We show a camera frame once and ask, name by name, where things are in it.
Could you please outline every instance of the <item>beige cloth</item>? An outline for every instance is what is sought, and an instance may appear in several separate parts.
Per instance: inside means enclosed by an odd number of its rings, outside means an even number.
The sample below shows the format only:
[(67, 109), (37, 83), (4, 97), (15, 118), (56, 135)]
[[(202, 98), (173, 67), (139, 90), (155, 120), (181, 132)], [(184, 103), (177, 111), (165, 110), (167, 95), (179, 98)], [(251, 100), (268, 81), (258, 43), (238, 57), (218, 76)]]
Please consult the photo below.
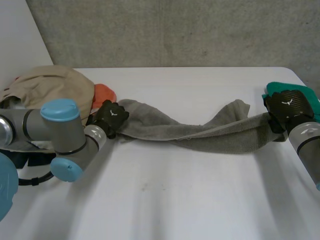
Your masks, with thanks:
[[(3, 108), (10, 108), (12, 97), (21, 100), (27, 109), (40, 109), (54, 99), (73, 99), (80, 111), (82, 124), (90, 115), (95, 85), (81, 73), (60, 65), (38, 66), (15, 80), (0, 92)], [(53, 152), (38, 149), (29, 142), (17, 142), (2, 148), (15, 152)]]

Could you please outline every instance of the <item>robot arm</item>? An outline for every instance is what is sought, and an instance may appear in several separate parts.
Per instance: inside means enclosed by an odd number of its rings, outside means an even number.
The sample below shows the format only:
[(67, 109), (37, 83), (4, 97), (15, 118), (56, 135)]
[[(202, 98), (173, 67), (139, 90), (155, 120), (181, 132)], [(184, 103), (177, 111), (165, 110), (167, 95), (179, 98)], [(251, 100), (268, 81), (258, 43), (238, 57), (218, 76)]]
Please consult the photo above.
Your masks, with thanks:
[(287, 132), (290, 143), (320, 191), (320, 123), (301, 91), (275, 92), (264, 99), (275, 133)]
[(57, 155), (50, 165), (52, 174), (74, 182), (128, 117), (123, 107), (110, 101), (85, 128), (71, 99), (56, 99), (41, 109), (1, 109), (0, 144), (6, 147), (17, 141), (51, 141)]

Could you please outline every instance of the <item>orange cloth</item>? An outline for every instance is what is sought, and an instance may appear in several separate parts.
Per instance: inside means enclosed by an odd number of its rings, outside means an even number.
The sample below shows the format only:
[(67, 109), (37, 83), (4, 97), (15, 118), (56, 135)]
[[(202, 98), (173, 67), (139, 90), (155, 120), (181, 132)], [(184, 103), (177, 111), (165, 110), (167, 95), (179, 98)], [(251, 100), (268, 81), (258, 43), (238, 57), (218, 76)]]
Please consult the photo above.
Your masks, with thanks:
[(105, 100), (110, 100), (111, 102), (117, 101), (115, 92), (104, 84), (95, 84), (91, 109), (100, 108)]

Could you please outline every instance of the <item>white wall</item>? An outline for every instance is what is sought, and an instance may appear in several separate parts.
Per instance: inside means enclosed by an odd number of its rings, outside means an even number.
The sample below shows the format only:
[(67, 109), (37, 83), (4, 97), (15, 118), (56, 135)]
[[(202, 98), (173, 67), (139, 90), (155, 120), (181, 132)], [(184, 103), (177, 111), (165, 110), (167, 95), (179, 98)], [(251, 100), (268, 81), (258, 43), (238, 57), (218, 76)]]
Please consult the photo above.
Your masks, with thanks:
[(25, 0), (0, 0), (0, 89), (30, 68), (52, 64)]

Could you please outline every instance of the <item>light blue joint cap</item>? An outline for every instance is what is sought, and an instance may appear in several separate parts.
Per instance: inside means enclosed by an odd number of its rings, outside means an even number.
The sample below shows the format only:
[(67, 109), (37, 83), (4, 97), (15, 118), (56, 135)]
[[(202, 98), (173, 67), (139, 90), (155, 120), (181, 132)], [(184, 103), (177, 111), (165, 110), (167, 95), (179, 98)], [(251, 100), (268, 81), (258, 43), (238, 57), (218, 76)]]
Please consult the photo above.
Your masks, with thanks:
[(12, 207), (12, 198), (18, 191), (19, 177), (16, 166), (0, 153), (0, 221)]
[(68, 122), (76, 119), (80, 112), (74, 100), (60, 98), (43, 104), (40, 114), (49, 121)]
[(83, 170), (73, 161), (63, 158), (56, 157), (52, 160), (50, 164), (51, 172), (58, 179), (65, 182), (75, 182), (78, 180)]

